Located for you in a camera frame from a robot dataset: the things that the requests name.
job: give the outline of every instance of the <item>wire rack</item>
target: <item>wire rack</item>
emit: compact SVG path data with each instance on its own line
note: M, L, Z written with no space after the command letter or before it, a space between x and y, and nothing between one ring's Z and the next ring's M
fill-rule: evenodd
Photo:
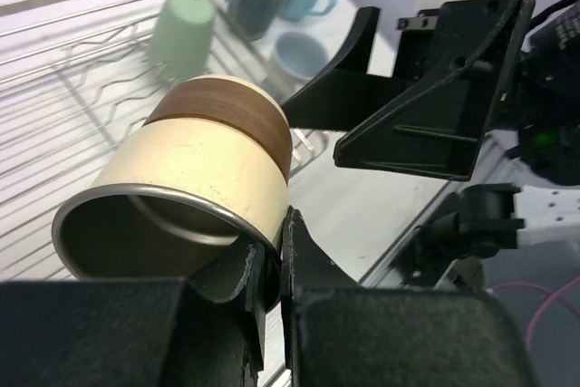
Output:
M72 279L53 250L58 207L90 186L170 87L147 46L164 0L0 6L0 279ZM207 73L261 83L261 54L218 8ZM294 131L292 175L327 147Z

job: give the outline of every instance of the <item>green cup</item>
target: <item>green cup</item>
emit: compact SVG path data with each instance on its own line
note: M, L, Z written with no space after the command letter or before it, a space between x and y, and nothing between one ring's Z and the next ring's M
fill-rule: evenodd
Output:
M210 0L165 0L150 39L149 59L177 85L204 74L214 32Z

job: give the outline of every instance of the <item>table surface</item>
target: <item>table surface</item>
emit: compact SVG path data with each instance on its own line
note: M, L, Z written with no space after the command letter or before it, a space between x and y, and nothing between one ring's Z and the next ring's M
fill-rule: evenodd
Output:
M0 5L16 1L19 0L0 0ZM326 17L309 17L299 24L276 19L256 47L267 56L278 35L288 29L299 29L318 38L334 54L355 12L351 0L339 0ZM0 32L18 25L14 17L2 18ZM370 73L390 75L393 60L394 51L377 36ZM445 182L380 171L338 169L333 163L332 148L339 137L340 134L333 134L329 150L292 179L290 197L293 206L302 211L314 240L345 272L360 279ZM268 329L275 343L267 340L266 371L261 380L273 374L284 358L279 322L270 323Z

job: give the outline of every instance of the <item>pink cable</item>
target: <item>pink cable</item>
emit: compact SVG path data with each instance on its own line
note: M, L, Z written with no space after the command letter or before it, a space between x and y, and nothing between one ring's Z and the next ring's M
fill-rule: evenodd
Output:
M494 285L490 288L490 290L501 290L509 287L529 287L530 289L536 289L540 292L544 292L548 294L549 297L537 308L537 310L532 315L532 319L529 321L526 329L526 349L532 346L532 339L534 337L534 330L536 329L536 325L542 317L542 314L549 308L551 304L555 301L559 300L562 304L564 304L572 313L574 313L580 319L580 309L576 307L573 303L568 301L565 297L562 296L564 292L566 292L570 287L573 287L577 283L580 283L580 276L576 277L575 279L569 281L565 285L558 288L556 291L549 289L548 287L544 287L542 285L537 285L536 283L529 283L528 281L515 281L512 283L504 283L501 285Z

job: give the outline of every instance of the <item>brown band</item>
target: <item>brown band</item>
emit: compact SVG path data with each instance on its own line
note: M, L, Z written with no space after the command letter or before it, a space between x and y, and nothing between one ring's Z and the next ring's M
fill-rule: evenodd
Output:
M292 136L284 116L264 95L238 82L202 78L171 90L145 124L173 118L202 118L245 133L270 155L286 183L292 163Z

